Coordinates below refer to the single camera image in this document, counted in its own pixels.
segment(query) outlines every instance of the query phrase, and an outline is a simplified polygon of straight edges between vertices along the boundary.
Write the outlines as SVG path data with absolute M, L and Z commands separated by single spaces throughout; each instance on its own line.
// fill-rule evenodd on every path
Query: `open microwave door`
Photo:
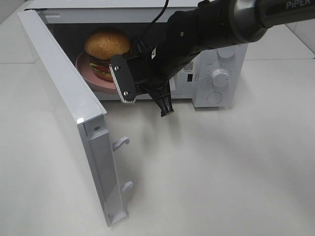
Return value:
M 54 114 L 71 139 L 79 136 L 94 179 L 108 226 L 127 216 L 118 183 L 112 144 L 105 122 L 106 111 L 49 32 L 39 14 L 18 14 Z

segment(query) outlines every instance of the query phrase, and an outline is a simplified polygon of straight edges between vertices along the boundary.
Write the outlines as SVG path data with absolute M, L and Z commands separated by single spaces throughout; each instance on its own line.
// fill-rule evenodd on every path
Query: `white surface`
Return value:
M 17 16 L 17 12 L 23 11 L 29 3 L 22 4 L 0 24 L 0 63 L 28 63 L 34 61 Z
M 292 31 L 294 32 L 294 29 L 296 27 L 297 22 L 293 22 L 293 23 L 288 23 L 286 24 L 286 26 Z
M 34 65 L 0 67 L 0 235 L 314 235 L 313 60 L 246 61 L 231 110 L 106 102 L 114 139 L 130 137 L 119 177 L 134 182 L 130 218 L 111 228 Z
M 245 60 L 313 59 L 308 49 L 285 25 L 270 28 L 263 38 L 250 43 Z
M 315 52 L 315 19 L 298 22 L 294 33 Z
M 25 0 L 0 0 L 0 24 Z
M 35 8 L 103 8 L 103 7 L 163 7 L 165 0 L 34 0 L 29 9 Z M 196 0 L 171 0 L 169 1 L 169 7 L 197 7 L 198 1 Z
M 0 65 L 0 111 L 0 235 L 79 235 L 94 231 L 90 215 L 106 227 L 85 154 L 68 145 L 34 64 Z

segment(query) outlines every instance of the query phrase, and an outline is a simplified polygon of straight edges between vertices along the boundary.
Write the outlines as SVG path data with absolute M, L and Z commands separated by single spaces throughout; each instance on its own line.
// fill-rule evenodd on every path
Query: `pink plate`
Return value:
M 78 56 L 75 61 L 75 67 L 93 90 L 117 94 L 114 82 L 103 80 L 93 73 L 93 70 L 90 67 L 89 55 L 85 51 Z

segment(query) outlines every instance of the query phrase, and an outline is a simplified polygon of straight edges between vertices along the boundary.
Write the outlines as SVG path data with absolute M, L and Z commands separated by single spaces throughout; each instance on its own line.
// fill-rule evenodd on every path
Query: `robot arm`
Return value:
M 256 42 L 268 28 L 315 18 L 315 0 L 204 0 L 192 11 L 177 11 L 167 21 L 165 39 L 140 56 L 111 59 L 121 100 L 148 93 L 173 112 L 169 79 L 204 50 Z

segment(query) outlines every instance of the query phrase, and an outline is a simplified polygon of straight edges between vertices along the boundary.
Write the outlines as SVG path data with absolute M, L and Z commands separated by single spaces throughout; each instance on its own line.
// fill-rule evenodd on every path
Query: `white microwave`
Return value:
M 108 226 L 127 216 L 122 195 L 132 182 L 118 182 L 113 151 L 128 144 L 128 138 L 111 141 L 112 127 L 99 102 L 119 96 L 92 91 L 75 61 L 96 28 L 114 26 L 136 37 L 163 5 L 163 0 L 34 0 L 18 14 L 60 126 L 69 137 L 75 133 L 81 139 Z M 153 47 L 163 37 L 175 11 L 195 8 L 195 0 L 170 1 L 146 42 Z M 171 80 L 172 99 L 191 99 L 195 107 L 230 106 L 246 50 L 247 44 L 202 52 Z M 145 94 L 137 99 L 150 98 Z

